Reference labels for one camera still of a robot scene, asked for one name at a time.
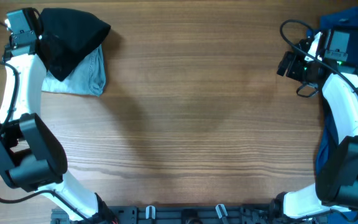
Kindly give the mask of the black shorts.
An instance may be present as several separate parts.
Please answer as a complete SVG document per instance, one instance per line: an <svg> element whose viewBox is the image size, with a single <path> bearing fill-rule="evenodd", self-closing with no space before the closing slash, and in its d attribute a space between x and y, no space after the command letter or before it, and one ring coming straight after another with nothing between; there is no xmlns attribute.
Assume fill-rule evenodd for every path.
<svg viewBox="0 0 358 224"><path fill-rule="evenodd" d="M49 47L48 71L62 82L108 36L111 26L85 11L45 8L42 41Z"/></svg>

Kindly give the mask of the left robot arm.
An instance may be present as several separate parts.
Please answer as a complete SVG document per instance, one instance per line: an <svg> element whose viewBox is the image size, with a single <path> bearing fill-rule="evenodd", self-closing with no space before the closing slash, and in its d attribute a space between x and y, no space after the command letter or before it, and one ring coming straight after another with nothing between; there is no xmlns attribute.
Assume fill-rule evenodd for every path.
<svg viewBox="0 0 358 224"><path fill-rule="evenodd" d="M63 146L39 116L42 82L50 60L44 25L33 7L8 12L9 32L0 65L6 86L0 108L0 203L43 195L70 223L118 223L100 196L68 171Z"/></svg>

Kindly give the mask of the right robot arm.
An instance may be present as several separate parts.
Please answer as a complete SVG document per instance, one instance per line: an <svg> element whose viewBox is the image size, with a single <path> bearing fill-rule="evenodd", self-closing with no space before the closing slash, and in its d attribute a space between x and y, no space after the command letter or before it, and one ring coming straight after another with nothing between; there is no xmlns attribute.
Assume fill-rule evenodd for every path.
<svg viewBox="0 0 358 224"><path fill-rule="evenodd" d="M285 193L284 217L304 220L352 212L358 220L358 30L311 32L293 44L277 73L310 87L323 99L326 117L314 184Z"/></svg>

